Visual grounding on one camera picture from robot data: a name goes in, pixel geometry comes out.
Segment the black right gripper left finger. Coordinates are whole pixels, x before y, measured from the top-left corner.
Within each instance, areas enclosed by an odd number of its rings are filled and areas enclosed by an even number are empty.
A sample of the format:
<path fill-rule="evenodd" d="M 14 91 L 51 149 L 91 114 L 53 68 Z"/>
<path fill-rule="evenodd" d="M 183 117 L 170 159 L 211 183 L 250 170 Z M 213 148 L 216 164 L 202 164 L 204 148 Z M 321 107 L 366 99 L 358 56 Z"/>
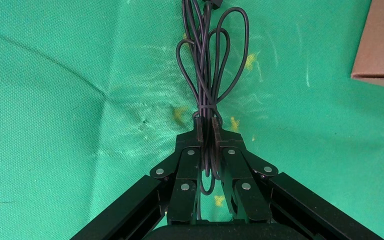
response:
<path fill-rule="evenodd" d="M 77 232 L 74 240 L 169 240 L 196 223 L 203 126 L 176 137 L 174 152 Z"/>

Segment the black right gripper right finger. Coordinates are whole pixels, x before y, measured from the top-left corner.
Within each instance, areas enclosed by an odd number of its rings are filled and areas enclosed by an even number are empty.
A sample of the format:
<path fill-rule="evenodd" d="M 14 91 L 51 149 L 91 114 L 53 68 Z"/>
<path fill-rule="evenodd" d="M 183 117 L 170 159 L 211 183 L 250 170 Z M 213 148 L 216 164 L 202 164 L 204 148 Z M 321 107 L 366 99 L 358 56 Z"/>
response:
<path fill-rule="evenodd" d="M 377 240 L 379 236 L 271 163 L 212 118 L 218 175 L 238 240 Z"/>

